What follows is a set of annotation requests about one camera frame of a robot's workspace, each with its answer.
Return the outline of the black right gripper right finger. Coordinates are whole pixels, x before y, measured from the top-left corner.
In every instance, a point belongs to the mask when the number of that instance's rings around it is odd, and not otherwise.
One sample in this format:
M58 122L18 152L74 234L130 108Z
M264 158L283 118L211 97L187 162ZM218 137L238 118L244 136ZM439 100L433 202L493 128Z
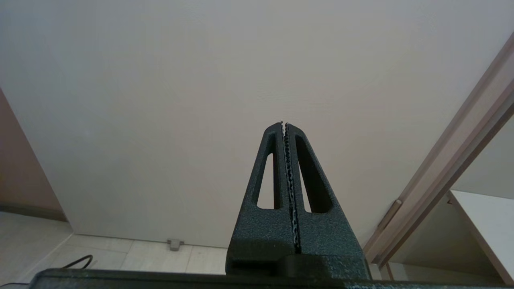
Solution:
M370 279L362 248L306 134L286 124L288 173L294 195L295 253L286 276Z

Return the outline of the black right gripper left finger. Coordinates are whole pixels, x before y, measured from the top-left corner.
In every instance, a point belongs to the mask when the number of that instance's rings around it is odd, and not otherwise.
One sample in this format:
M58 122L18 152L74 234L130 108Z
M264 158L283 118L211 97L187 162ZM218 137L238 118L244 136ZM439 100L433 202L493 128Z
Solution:
M273 207L258 206L272 156ZM226 253L227 275L275 275L279 261L296 252L285 142L281 123L266 128Z

